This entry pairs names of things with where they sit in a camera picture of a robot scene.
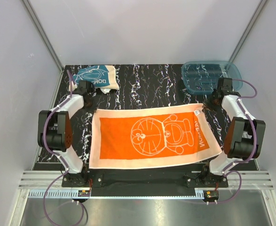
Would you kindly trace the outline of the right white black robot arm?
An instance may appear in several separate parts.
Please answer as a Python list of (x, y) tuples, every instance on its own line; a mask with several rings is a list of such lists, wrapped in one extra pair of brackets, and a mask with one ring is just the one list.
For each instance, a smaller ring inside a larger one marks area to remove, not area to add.
[[(233, 81), (241, 81), (253, 88), (251, 96), (241, 96), (234, 91)], [(257, 89), (245, 80), (220, 78), (217, 88), (203, 103), (203, 109), (226, 111), (230, 125), (224, 141), (223, 152), (208, 164), (208, 171), (201, 174), (201, 182), (205, 186), (213, 186), (218, 176), (226, 176), (230, 169), (238, 164), (248, 163), (259, 157), (266, 124), (256, 119), (243, 104), (243, 99), (255, 98)]]

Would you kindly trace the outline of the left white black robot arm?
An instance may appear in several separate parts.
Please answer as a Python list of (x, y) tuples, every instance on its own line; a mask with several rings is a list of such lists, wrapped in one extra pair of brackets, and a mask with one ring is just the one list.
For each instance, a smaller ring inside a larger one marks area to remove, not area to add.
[(82, 171), (83, 161), (72, 146), (71, 118), (79, 110), (95, 110), (94, 91), (93, 83), (80, 81), (63, 102), (50, 110), (40, 111), (38, 117), (38, 145), (58, 158), (65, 170), (73, 174), (72, 180), (78, 186), (85, 186), (89, 175)]

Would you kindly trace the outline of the orange Doraemon towel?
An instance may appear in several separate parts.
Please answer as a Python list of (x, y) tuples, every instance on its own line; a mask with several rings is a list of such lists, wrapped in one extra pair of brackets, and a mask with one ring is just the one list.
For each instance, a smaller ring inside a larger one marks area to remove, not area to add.
[(89, 167), (135, 170), (173, 167), (221, 153), (201, 104), (97, 110)]

